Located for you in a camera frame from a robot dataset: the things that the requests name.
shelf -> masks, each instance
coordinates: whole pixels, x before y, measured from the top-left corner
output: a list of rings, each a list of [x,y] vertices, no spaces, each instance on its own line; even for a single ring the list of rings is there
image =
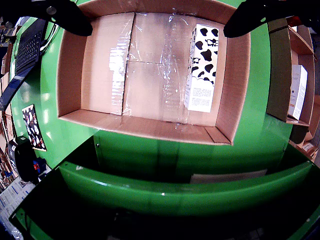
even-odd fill
[[[302,120],[297,120],[297,119],[294,119],[290,116],[287,116],[286,118],[286,123],[287,124],[294,124],[294,125],[300,125],[300,126],[306,126],[306,127],[309,127],[309,124],[308,123],[305,123],[304,121]]]
[[[288,26],[288,28],[291,49],[298,55],[313,55],[314,51],[309,44],[292,27]]]

cow print picture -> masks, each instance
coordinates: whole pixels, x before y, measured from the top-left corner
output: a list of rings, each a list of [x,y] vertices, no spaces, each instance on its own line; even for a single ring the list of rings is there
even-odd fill
[[[22,116],[32,147],[37,150],[46,151],[47,148],[40,132],[35,105],[32,104],[22,109]]]
[[[194,56],[191,59],[193,77],[209,81],[215,85],[217,74],[219,30],[214,27],[197,24],[192,33]]]

black keyboard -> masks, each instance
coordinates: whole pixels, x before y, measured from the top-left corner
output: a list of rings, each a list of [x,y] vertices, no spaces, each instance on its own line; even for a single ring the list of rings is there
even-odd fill
[[[15,61],[16,70],[37,59],[41,44],[41,32],[37,32],[26,43],[19,46]]]

green surface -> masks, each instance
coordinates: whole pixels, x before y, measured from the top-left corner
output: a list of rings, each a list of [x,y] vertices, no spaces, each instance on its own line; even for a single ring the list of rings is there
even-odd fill
[[[238,6],[240,0],[225,0]],[[28,21],[19,31],[28,27]],[[42,58],[41,67],[28,76],[12,100],[13,120],[18,135],[27,137],[22,109],[35,105],[40,130],[47,152],[36,154],[57,166],[72,150],[97,130],[57,118],[56,74],[63,29],[60,29]],[[270,42],[267,25],[251,32],[250,77],[245,104],[234,139],[234,146],[207,146],[132,137],[100,132],[101,160],[123,171],[145,168],[149,174],[163,170],[177,175],[192,173],[237,173],[269,169],[277,166],[288,142],[292,126],[266,114],[270,81]]]
[[[310,162],[305,162],[264,177],[212,184],[142,181],[79,169],[70,162],[64,162],[59,170],[69,190],[92,204],[145,214],[203,216],[268,202],[301,184],[311,167]]]

